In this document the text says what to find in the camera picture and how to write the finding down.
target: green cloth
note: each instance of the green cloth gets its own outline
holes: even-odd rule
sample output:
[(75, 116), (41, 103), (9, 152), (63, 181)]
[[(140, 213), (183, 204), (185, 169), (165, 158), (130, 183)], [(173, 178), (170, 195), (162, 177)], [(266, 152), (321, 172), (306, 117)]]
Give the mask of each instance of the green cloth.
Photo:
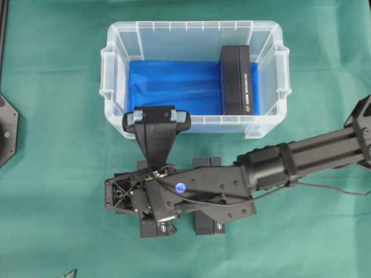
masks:
[[(135, 217), (104, 209), (103, 182), (143, 158), (105, 119), (98, 95), (107, 28), (126, 20), (274, 20), (290, 49), (288, 115), (259, 140), (181, 134), (169, 161), (237, 155), (340, 129), (371, 93), (367, 0), (10, 0), (2, 94), (20, 112), (16, 156), (0, 169), (0, 276), (370, 277), (371, 198), (296, 186), (227, 225), (194, 235), (184, 214), (175, 236), (140, 239)], [(367, 191), (354, 166), (307, 182)]]

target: wire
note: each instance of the wire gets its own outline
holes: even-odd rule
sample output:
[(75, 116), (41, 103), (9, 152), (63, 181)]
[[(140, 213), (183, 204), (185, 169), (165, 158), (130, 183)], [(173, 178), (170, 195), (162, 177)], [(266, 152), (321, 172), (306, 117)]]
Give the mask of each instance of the wire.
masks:
[(152, 166), (148, 160), (148, 146), (147, 146), (147, 126), (146, 126), (146, 123), (144, 123), (144, 147), (146, 149), (146, 161), (147, 161), (147, 168), (148, 168), (148, 171), (150, 172), (150, 176), (154, 179), (154, 181), (156, 181), (161, 187), (165, 188), (167, 191), (169, 191), (171, 194), (181, 198), (182, 200), (186, 201), (186, 202), (190, 202), (190, 203), (196, 203), (196, 204), (205, 204), (207, 206), (216, 206), (216, 207), (234, 207), (234, 206), (239, 206), (240, 204), (247, 204), (247, 203), (251, 203), (253, 201), (257, 201), (257, 200), (260, 200), (272, 193), (275, 193), (277, 191), (280, 191), (281, 189), (285, 188), (286, 186), (280, 186), (276, 189), (273, 189), (267, 193), (264, 193), (262, 195), (259, 195), (258, 197), (256, 198), (252, 198), (250, 197), (248, 200), (244, 200), (244, 201), (240, 201), (240, 202), (235, 202), (235, 203), (231, 203), (231, 204), (218, 204), (218, 203), (211, 203), (211, 202), (203, 202), (203, 201), (197, 201), (197, 200), (192, 200), (192, 199), (189, 199), (187, 197), (184, 197), (184, 196), (181, 196), (180, 194), (174, 192), (167, 184), (166, 182), (164, 181), (161, 181), (159, 179), (157, 179), (157, 177), (155, 175), (153, 175), (153, 169), (152, 169)]
[(321, 184), (309, 184), (307, 182), (297, 182), (297, 184), (310, 186), (310, 187), (316, 187), (316, 188), (330, 189), (330, 190), (338, 191), (338, 192), (343, 193), (343, 194), (355, 195), (355, 196), (361, 196), (361, 197), (366, 197), (368, 194), (371, 193), (371, 191), (368, 191), (366, 193), (350, 192), (350, 191), (342, 190), (342, 189), (340, 189), (338, 187), (335, 187), (335, 186), (321, 185)]

